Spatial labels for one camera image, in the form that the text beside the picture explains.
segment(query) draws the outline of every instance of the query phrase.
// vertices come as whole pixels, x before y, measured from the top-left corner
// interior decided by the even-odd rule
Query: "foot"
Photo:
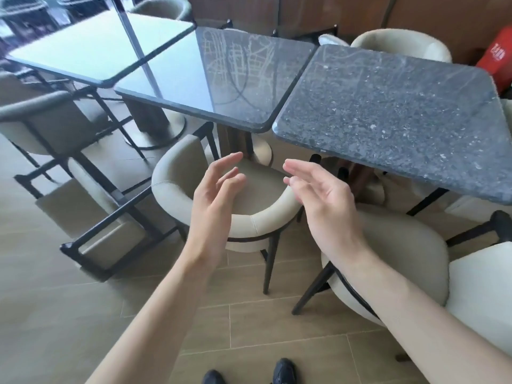
[[[287,358],[281,358],[275,365],[272,384],[297,384],[295,364]]]
[[[212,369],[204,375],[202,384],[226,384],[226,381],[219,372]]]

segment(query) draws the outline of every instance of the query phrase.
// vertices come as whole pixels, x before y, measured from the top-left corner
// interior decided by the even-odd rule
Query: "red packaging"
[[[512,84],[512,25],[503,28],[487,48],[477,67],[487,70],[494,79],[498,93]]]

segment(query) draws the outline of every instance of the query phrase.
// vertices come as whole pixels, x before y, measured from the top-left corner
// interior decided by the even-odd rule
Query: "granite tabletop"
[[[6,58],[74,81],[112,87],[194,27],[186,21],[106,11],[11,51]]]
[[[512,204],[512,140],[476,67],[321,46],[273,124],[278,138]]]
[[[121,96],[253,133],[268,131],[315,46],[208,27],[114,87]]]

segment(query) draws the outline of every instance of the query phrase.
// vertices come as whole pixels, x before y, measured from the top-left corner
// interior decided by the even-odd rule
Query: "hand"
[[[368,252],[348,184],[316,163],[287,159],[283,168],[293,175],[284,182],[304,205],[313,238],[338,269]]]
[[[233,200],[246,182],[245,175],[239,173],[238,167],[224,173],[242,157],[243,154],[237,152],[211,163],[194,192],[186,246],[192,246],[192,252],[201,256],[212,269],[217,267],[225,252]]]

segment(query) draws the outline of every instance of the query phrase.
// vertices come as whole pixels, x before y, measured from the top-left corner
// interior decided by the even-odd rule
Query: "wall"
[[[196,19],[234,20],[235,27],[271,33],[278,0],[189,0]],[[353,38],[381,26],[389,0],[281,0],[281,36],[338,25]],[[388,27],[422,31],[442,40],[455,62],[477,60],[497,32],[512,23],[512,0],[397,0]]]

